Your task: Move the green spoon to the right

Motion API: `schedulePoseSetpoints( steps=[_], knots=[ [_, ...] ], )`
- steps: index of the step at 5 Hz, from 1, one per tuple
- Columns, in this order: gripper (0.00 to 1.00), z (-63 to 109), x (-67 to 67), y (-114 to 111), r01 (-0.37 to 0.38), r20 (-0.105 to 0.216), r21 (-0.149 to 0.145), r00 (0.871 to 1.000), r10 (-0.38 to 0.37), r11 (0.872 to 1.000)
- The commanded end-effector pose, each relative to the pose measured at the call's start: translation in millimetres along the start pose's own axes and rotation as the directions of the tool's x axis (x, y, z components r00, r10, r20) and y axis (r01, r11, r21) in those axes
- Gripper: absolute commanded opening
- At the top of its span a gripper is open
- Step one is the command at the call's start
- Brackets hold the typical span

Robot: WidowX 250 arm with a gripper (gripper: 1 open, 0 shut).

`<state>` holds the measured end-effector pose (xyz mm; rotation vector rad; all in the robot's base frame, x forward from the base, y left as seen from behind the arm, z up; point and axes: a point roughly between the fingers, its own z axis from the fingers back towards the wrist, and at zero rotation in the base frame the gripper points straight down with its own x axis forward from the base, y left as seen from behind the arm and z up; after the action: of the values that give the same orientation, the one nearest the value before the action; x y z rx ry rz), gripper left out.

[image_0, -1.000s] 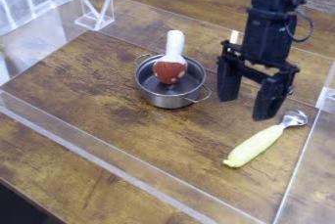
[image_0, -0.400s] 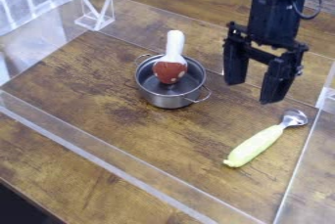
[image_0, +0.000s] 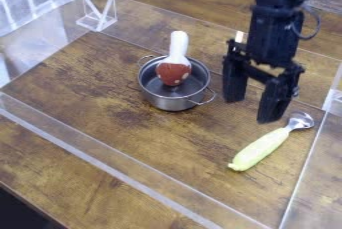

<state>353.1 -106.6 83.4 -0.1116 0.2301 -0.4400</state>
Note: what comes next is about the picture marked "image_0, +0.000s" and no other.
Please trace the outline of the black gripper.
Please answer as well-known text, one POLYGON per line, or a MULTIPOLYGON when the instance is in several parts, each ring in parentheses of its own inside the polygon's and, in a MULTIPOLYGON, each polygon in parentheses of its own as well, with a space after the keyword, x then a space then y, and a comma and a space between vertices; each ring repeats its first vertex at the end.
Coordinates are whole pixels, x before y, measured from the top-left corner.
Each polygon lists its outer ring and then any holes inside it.
POLYGON ((257 57, 247 50, 247 45, 229 39, 228 49, 222 61, 222 97, 228 103, 244 99, 248 79, 264 84, 264 91, 259 102, 256 121, 259 124, 279 120, 292 98, 297 95, 299 76, 304 68, 292 61, 292 57, 257 57), (259 69, 280 68, 283 72, 275 76, 259 69))

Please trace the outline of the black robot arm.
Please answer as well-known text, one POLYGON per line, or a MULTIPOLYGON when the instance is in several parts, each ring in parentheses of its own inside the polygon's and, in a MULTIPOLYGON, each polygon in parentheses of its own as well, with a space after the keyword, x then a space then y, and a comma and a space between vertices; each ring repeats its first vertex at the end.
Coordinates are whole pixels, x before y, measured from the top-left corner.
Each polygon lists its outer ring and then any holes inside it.
POLYGON ((244 99, 247 81, 264 84, 256 121, 280 119, 297 95, 304 68, 292 61, 304 20, 305 0, 255 0, 245 43, 228 41, 222 60, 222 97, 228 103, 244 99))

